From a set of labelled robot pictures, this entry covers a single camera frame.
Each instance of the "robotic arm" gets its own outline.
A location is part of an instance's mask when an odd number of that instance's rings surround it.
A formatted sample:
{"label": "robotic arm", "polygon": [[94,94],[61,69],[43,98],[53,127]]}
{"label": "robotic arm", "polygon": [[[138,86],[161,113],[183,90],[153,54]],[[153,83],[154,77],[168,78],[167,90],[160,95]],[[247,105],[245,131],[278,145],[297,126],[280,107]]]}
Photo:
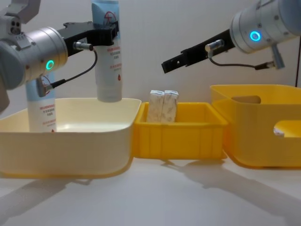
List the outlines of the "robotic arm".
{"label": "robotic arm", "polygon": [[34,18],[39,8],[40,0],[12,0],[0,11],[0,113],[9,105],[7,90],[36,79],[43,96],[42,75],[64,66],[69,56],[82,50],[113,45],[119,31],[118,22],[103,26],[89,21],[64,23],[58,31],[46,27],[22,32],[22,24]]}
{"label": "robotic arm", "polygon": [[[281,69],[285,65],[277,44],[298,36],[301,36],[301,0],[261,0],[237,13],[230,29],[182,51],[180,55],[165,61],[162,67],[164,72],[168,73],[209,58],[218,66],[247,66],[255,70],[271,67]],[[271,47],[273,61],[257,66],[222,65],[213,61],[213,56],[234,47],[248,54]]]}

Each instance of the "crate handle hole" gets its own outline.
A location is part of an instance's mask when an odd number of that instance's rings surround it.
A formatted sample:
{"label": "crate handle hole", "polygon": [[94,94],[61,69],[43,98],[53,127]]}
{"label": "crate handle hole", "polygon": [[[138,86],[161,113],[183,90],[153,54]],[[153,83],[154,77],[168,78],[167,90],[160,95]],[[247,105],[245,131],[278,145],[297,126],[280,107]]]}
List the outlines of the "crate handle hole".
{"label": "crate handle hole", "polygon": [[277,137],[301,138],[301,120],[279,121],[275,124],[273,132]]}

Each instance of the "cream plastic tub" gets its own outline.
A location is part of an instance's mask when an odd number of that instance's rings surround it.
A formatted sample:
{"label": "cream plastic tub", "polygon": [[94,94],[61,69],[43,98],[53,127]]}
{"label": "cream plastic tub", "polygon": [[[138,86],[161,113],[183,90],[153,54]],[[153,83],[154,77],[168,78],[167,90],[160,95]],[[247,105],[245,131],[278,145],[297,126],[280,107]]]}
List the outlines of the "cream plastic tub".
{"label": "cream plastic tub", "polygon": [[108,177],[130,166],[141,101],[56,100],[57,133],[29,133],[27,109],[0,121],[0,172],[9,177]]}

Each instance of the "white table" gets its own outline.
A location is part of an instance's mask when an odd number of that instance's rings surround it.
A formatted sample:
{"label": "white table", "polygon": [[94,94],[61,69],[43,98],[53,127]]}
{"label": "white table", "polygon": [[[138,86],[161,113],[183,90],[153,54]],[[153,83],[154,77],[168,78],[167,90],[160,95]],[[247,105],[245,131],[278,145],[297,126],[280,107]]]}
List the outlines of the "white table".
{"label": "white table", "polygon": [[301,226],[301,170],[135,159],[113,178],[0,179],[0,226]]}

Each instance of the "white spray can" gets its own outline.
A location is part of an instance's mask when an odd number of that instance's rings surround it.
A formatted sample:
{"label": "white spray can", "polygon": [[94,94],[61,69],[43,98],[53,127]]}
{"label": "white spray can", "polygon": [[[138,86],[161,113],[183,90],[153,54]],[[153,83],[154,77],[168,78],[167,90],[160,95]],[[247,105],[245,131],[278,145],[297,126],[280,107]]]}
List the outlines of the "white spray can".
{"label": "white spray can", "polygon": [[[93,22],[101,25],[119,21],[118,1],[92,0]],[[122,99],[122,63],[120,32],[112,46],[96,46],[98,61],[95,66],[97,98],[103,102]]]}
{"label": "white spray can", "polygon": [[[54,73],[42,76],[44,85],[55,81]],[[30,132],[56,132],[55,91],[39,97],[36,81],[26,83],[27,108]]]}

